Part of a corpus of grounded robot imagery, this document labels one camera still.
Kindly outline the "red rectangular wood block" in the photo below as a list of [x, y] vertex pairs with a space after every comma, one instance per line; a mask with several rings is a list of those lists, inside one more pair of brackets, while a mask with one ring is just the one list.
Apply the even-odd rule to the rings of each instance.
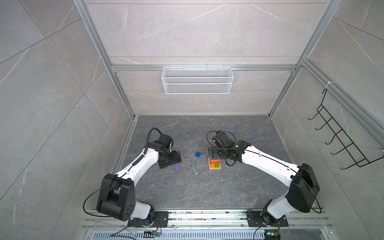
[[210, 165], [211, 164], [220, 164], [221, 160], [209, 160]]

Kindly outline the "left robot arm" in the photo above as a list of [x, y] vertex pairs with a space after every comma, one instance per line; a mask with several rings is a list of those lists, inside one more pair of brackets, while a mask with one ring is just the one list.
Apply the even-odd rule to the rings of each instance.
[[178, 164], [182, 161], [179, 151], [172, 149], [174, 140], [158, 128], [151, 128], [147, 134], [145, 147], [127, 167], [116, 174], [104, 176], [98, 193], [96, 210], [101, 215], [89, 213], [83, 203], [83, 211], [93, 217], [112, 217], [120, 221], [137, 220], [149, 227], [155, 221], [152, 205], [136, 200], [135, 186], [147, 170], [158, 163], [159, 168]]

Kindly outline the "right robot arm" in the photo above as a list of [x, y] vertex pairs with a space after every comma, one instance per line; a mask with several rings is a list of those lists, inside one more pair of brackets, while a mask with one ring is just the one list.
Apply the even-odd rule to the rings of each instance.
[[224, 160], [233, 160], [255, 167], [275, 179], [289, 189], [276, 199], [270, 200], [261, 212], [261, 219], [265, 225], [277, 223], [286, 214], [295, 210], [308, 213], [313, 204], [318, 203], [317, 195], [320, 186], [311, 166], [291, 164], [268, 155], [255, 146], [245, 142], [232, 140], [213, 140], [218, 148], [218, 155]]

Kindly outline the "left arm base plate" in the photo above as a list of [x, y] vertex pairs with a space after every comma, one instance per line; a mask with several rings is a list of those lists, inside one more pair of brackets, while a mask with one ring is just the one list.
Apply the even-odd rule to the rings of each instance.
[[137, 228], [166, 228], [168, 226], [169, 214], [167, 211], [154, 211], [146, 219], [131, 219], [129, 226]]

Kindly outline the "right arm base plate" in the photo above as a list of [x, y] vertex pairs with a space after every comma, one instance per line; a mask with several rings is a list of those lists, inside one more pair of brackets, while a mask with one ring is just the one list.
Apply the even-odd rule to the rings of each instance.
[[270, 214], [262, 211], [246, 210], [246, 220], [249, 227], [288, 227], [286, 216], [280, 219], [273, 218]]

